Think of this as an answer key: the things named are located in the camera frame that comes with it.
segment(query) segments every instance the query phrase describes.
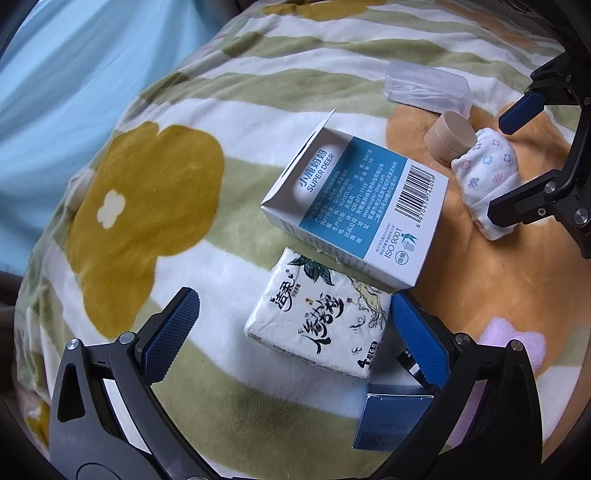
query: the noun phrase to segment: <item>light blue cloth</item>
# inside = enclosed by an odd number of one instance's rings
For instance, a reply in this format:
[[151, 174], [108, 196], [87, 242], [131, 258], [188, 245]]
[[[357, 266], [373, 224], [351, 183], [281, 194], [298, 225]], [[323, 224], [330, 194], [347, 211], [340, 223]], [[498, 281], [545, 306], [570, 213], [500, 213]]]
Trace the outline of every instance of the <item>light blue cloth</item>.
[[0, 270], [22, 275], [126, 105], [208, 42], [202, 0], [41, 0], [0, 59]]

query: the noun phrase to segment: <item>metal screw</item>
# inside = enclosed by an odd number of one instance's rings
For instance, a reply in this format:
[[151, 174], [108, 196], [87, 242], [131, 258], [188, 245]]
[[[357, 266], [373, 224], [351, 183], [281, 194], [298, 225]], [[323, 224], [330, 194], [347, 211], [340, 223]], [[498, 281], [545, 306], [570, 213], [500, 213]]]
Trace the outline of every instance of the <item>metal screw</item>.
[[80, 345], [80, 341], [78, 340], [78, 338], [73, 338], [68, 343], [66, 343], [66, 348], [68, 350], [76, 350], [78, 348], [78, 345]]
[[125, 345], [126, 343], [133, 342], [134, 338], [135, 338], [134, 332], [124, 332], [121, 335], [119, 335], [119, 343], [123, 343]]
[[546, 193], [552, 193], [555, 190], [556, 190], [556, 182], [555, 181], [549, 181], [544, 187], [544, 191]]
[[456, 335], [456, 342], [458, 345], [467, 345], [470, 343], [470, 337], [465, 333], [458, 333]]
[[511, 348], [516, 352], [521, 352], [523, 350], [523, 343], [521, 343], [519, 340], [512, 340]]
[[586, 208], [580, 208], [574, 213], [574, 222], [577, 225], [584, 225], [589, 220], [589, 212]]

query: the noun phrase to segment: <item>product box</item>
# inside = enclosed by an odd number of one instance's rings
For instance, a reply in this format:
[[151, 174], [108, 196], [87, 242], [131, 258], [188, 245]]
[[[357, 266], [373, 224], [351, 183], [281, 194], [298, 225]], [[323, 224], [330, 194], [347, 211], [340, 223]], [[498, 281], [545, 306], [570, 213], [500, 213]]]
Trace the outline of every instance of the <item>product box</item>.
[[273, 225], [339, 261], [392, 288], [413, 287], [433, 239], [447, 177], [326, 128], [329, 118], [316, 127], [261, 208]]
[[393, 452], [432, 401], [423, 387], [369, 384], [353, 448]]

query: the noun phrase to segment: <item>blanket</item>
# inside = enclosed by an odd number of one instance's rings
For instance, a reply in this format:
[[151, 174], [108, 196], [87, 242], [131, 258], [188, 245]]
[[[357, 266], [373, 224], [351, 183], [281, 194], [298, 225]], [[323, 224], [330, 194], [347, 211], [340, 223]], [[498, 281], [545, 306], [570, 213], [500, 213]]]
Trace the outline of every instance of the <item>blanket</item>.
[[[454, 332], [478, 338], [503, 317], [544, 335], [537, 385], [546, 440], [589, 342], [591, 264], [553, 218], [497, 242], [482, 237], [451, 170], [423, 144], [436, 115], [388, 102], [382, 90], [391, 59], [457, 73], [474, 94], [471, 124], [496, 128], [529, 73], [561, 52], [553, 40], [451, 0], [255, 3], [129, 105], [36, 245], [15, 325], [31, 428], [46, 440], [70, 338], [89, 345], [137, 331], [189, 286], [200, 294], [200, 319], [153, 390], [220, 473], [324, 480], [366, 476], [384, 461], [386, 453], [351, 450], [367, 380], [298, 362], [243, 333], [285, 247], [384, 287], [271, 226], [259, 208], [336, 109], [329, 127], [450, 177], [415, 294]], [[578, 114], [552, 107], [508, 137], [522, 180], [563, 164]]]

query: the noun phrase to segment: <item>white cardboard box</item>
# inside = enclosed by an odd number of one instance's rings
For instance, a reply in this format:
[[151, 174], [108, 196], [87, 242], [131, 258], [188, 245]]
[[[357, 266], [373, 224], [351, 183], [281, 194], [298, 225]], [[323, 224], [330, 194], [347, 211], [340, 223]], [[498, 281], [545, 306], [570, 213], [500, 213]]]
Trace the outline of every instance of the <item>white cardboard box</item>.
[[273, 225], [392, 288], [414, 287], [447, 177], [326, 128], [329, 118], [279, 176], [263, 212]]

